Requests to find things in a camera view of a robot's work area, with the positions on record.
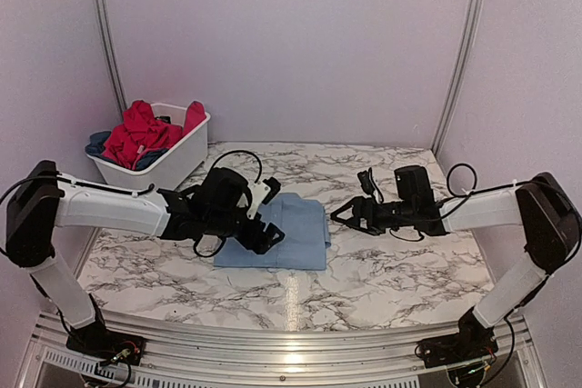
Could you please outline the light blue button shirt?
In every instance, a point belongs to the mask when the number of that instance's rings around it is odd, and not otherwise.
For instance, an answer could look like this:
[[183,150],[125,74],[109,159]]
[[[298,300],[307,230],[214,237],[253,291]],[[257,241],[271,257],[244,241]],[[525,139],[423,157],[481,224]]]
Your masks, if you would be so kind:
[[245,249],[236,239],[226,241],[214,257],[216,268],[278,268],[304,271],[326,269],[326,249],[331,245],[326,211],[317,200],[283,193],[258,208],[267,224],[276,225],[285,237],[266,254]]

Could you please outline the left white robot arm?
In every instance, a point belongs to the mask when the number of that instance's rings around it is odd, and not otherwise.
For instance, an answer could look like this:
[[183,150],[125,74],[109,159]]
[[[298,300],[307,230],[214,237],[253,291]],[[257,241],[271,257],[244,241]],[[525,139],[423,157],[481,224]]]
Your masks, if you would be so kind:
[[55,162],[41,161],[1,196],[6,212],[1,253],[28,272],[79,331],[83,346],[106,356],[115,348],[115,337],[101,325],[97,305],[57,255],[56,227],[116,229],[194,245],[206,236],[222,243],[234,238],[248,251],[266,254],[285,234],[264,222],[258,209],[279,190],[275,178],[250,182],[223,167],[212,168],[201,184],[182,191],[154,185],[130,190],[77,179],[59,172]]

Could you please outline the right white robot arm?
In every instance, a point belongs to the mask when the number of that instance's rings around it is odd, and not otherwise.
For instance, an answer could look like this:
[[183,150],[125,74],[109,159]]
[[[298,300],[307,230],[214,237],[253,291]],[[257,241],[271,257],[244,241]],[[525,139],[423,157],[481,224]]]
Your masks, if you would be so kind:
[[421,165],[400,167],[394,177],[397,199],[386,202],[371,172],[360,173],[363,195],[336,209],[332,220],[370,235],[411,227],[422,237],[468,231],[513,236],[523,245],[514,251],[514,264],[467,311],[461,321],[467,326],[452,336],[450,350],[460,359],[481,349],[487,339],[483,329],[525,306],[581,248],[581,215],[550,172],[442,200]]

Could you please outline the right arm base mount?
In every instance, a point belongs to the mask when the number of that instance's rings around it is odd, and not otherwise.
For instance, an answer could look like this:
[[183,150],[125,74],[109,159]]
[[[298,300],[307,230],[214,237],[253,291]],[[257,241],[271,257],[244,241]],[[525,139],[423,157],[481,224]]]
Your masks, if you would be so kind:
[[497,352],[498,345],[494,336],[487,335],[484,340],[463,343],[459,333],[423,339],[415,348],[416,357],[423,361],[426,368],[492,357]]

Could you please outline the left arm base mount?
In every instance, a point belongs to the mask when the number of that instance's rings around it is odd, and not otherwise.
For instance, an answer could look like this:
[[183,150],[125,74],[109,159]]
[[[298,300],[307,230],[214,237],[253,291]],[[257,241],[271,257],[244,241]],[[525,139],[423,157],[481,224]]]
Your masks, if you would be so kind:
[[130,354],[125,358],[125,361],[132,366],[140,364],[145,345],[146,340],[142,336],[107,329],[89,333],[73,332],[68,335],[66,341],[66,347],[69,350],[107,362],[127,349]]

